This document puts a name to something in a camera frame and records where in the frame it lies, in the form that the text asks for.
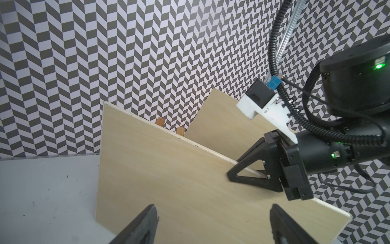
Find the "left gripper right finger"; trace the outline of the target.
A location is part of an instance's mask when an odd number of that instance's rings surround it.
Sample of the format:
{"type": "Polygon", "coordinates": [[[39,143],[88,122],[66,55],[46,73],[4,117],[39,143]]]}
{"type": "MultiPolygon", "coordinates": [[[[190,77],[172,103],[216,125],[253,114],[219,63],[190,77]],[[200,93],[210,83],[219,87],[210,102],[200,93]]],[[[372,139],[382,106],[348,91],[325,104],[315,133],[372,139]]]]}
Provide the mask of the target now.
{"type": "Polygon", "coordinates": [[[270,223],[276,244],[317,244],[317,241],[278,204],[271,207],[270,223]]]}

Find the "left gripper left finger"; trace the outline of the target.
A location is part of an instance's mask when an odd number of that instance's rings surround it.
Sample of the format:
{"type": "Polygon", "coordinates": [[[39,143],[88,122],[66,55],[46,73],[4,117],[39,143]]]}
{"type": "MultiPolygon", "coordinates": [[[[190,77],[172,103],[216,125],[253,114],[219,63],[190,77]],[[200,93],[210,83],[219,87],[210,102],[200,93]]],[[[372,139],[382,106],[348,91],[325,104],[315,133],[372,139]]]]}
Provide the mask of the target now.
{"type": "Polygon", "coordinates": [[[150,204],[110,244],[153,244],[158,221],[157,209],[150,204]]]}

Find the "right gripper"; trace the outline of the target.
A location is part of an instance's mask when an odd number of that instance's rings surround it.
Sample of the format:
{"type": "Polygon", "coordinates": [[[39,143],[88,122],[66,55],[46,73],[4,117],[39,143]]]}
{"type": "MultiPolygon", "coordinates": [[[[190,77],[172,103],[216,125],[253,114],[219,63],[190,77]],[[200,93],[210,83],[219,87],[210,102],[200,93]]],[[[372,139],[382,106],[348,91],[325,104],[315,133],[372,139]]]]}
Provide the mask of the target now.
{"type": "Polygon", "coordinates": [[[289,201],[314,198],[298,145],[278,130],[264,134],[226,175],[234,183],[284,192],[289,201]]]}

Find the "plywood board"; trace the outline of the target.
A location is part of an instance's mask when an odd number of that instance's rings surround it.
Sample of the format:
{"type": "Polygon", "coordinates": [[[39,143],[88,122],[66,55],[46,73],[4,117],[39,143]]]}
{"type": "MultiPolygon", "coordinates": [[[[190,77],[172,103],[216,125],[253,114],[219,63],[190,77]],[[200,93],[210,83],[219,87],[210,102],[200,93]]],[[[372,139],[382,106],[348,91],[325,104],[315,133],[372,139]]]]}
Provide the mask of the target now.
{"type": "Polygon", "coordinates": [[[148,205],[157,244],[272,244],[278,204],[318,243],[330,244],[351,214],[319,199],[288,201],[228,180],[234,161],[108,102],[103,105],[96,221],[119,234],[148,205]]]}
{"type": "Polygon", "coordinates": [[[214,88],[184,137],[232,160],[239,159],[265,133],[276,127],[260,115],[248,119],[238,101],[214,88]]]}

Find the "wooden easel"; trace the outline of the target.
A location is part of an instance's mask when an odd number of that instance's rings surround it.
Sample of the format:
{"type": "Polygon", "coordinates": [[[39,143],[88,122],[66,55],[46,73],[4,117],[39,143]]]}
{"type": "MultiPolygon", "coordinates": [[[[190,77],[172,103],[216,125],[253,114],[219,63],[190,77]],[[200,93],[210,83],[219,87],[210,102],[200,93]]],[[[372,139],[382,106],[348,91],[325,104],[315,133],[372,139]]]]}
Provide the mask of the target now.
{"type": "Polygon", "coordinates": [[[163,127],[163,128],[166,128],[172,132],[175,132],[176,134],[180,135],[180,136],[184,136],[185,134],[185,128],[182,127],[182,126],[176,126],[175,128],[170,125],[170,124],[166,124],[166,120],[162,117],[158,117],[156,119],[156,121],[154,122],[156,125],[160,126],[160,127],[163,127]]]}

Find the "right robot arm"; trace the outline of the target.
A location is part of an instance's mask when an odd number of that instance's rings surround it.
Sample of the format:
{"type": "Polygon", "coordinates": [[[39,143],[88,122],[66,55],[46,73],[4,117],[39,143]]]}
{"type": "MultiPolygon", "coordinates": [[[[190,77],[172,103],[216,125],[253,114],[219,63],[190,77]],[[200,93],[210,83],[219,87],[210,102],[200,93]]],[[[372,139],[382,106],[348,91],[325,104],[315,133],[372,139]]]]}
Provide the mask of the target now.
{"type": "Polygon", "coordinates": [[[228,172],[229,181],[274,192],[288,200],[313,198],[310,175],[353,166],[367,181],[362,162],[390,163],[390,37],[382,35],[316,64],[294,105],[278,72],[278,33],[291,1],[277,12],[268,44],[271,79],[252,83],[237,103],[249,119],[262,116],[265,133],[228,172]]]}

